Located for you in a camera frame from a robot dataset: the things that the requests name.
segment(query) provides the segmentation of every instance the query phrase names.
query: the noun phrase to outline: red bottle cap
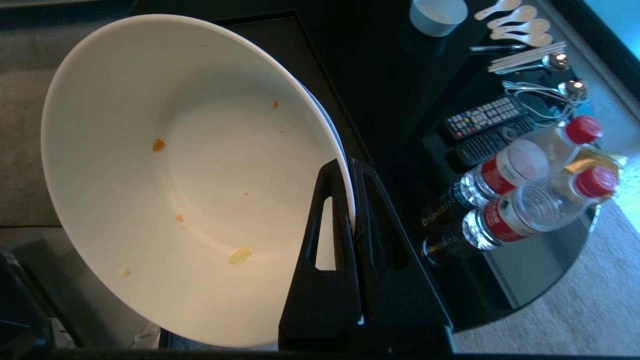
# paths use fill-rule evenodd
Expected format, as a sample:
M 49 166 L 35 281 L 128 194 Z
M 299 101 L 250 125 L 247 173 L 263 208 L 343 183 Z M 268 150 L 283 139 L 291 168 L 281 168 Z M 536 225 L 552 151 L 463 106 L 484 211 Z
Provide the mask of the red bottle cap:
M 580 115 L 567 124 L 566 134 L 571 141 L 580 145 L 600 138 L 602 129 L 594 117 Z
M 601 197 L 615 191 L 618 176 L 609 168 L 592 167 L 578 174 L 575 187 L 586 197 Z

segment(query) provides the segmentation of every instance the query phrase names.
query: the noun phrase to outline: remote control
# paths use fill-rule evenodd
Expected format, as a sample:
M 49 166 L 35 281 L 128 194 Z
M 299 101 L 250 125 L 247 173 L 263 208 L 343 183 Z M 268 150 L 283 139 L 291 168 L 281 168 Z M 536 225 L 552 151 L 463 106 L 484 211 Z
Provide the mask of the remote control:
M 464 165 L 472 167 L 492 157 L 496 152 L 504 149 L 513 140 L 537 128 L 536 122 L 530 116 L 509 121 L 497 129 L 491 129 L 483 134 L 459 143 L 454 152 Z
M 503 95 L 492 102 L 447 118 L 444 126 L 450 137 L 458 142 L 526 114 L 527 110 L 518 99 L 513 95 Z

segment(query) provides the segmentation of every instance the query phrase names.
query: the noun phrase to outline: white bowl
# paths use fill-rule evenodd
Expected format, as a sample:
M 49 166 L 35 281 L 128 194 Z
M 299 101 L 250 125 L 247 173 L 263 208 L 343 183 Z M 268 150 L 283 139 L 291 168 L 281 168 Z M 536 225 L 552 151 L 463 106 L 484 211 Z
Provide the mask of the white bowl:
M 421 33 L 444 37 L 468 15 L 464 0 L 412 0 L 409 19 Z
M 354 224 L 332 128 L 249 41 L 144 15 L 65 58 L 44 106 L 42 160 L 63 227 L 115 295 L 181 336 L 247 347 L 277 339 L 316 177 L 334 158 Z M 166 147 L 153 152 L 158 138 Z M 253 255 L 230 265 L 244 246 Z

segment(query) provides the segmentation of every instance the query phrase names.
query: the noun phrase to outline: white ceramic spoon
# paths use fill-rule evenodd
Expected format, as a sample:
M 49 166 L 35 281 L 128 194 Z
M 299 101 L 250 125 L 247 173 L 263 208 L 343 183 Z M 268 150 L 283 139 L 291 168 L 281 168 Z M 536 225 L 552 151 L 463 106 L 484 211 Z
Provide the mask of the white ceramic spoon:
M 542 47 L 551 44 L 554 41 L 554 37 L 547 33 L 537 33 L 537 34 L 528 34 L 528 35 L 517 35 L 512 33 L 491 33 L 490 35 L 492 40 L 517 40 L 523 44 L 527 44 L 533 47 Z
M 507 22 L 527 22 L 536 17 L 538 9 L 531 5 L 524 5 L 514 10 L 510 15 L 490 21 L 486 26 L 495 29 Z
M 551 23 L 545 19 L 533 19 L 522 25 L 499 26 L 493 29 L 494 33 L 513 33 L 515 31 L 527 34 L 546 33 L 551 28 Z
M 498 0 L 495 5 L 477 12 L 474 18 L 478 21 L 485 20 L 487 16 L 495 12 L 508 12 L 522 4 L 522 0 Z

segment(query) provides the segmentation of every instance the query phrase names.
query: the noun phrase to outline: yellow food piece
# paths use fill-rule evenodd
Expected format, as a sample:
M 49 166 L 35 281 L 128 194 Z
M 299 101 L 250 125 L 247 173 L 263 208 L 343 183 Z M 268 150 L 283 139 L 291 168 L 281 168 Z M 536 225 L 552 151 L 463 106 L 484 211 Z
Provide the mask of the yellow food piece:
M 237 249 L 231 256 L 229 256 L 230 264 L 240 264 L 244 263 L 245 260 L 249 258 L 253 254 L 253 250 L 250 247 L 241 247 Z

